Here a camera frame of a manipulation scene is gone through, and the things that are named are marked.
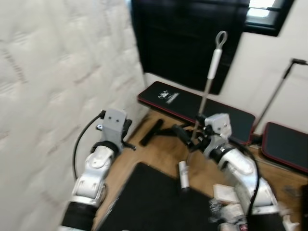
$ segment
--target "wooden floor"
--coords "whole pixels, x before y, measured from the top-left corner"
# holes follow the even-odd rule
[[[146,147],[138,145],[139,141],[159,118],[164,119],[164,127],[166,128],[173,124],[181,124],[179,121],[158,112],[151,111],[149,113],[137,132],[129,140],[130,143],[137,146],[137,150],[135,152],[125,150],[113,163],[107,177],[108,194],[97,213],[96,224],[105,215],[110,204],[116,199],[117,194],[138,162],[147,163],[167,175],[177,177],[177,164],[179,161],[186,159],[188,154],[186,147],[179,139],[176,137],[157,136]],[[257,149],[252,149],[252,151],[258,155]],[[291,185],[299,189],[301,185],[307,184],[307,177],[273,167],[266,163],[259,163],[259,166],[262,176],[274,186],[278,201],[285,203],[288,208],[293,210],[294,213],[291,216],[291,221],[299,222],[300,200],[292,198],[282,191],[282,188],[285,185]],[[213,197],[213,184],[228,185],[223,174],[217,169],[216,164],[211,160],[206,160],[201,152],[195,152],[191,160],[189,180],[191,187],[211,197]]]

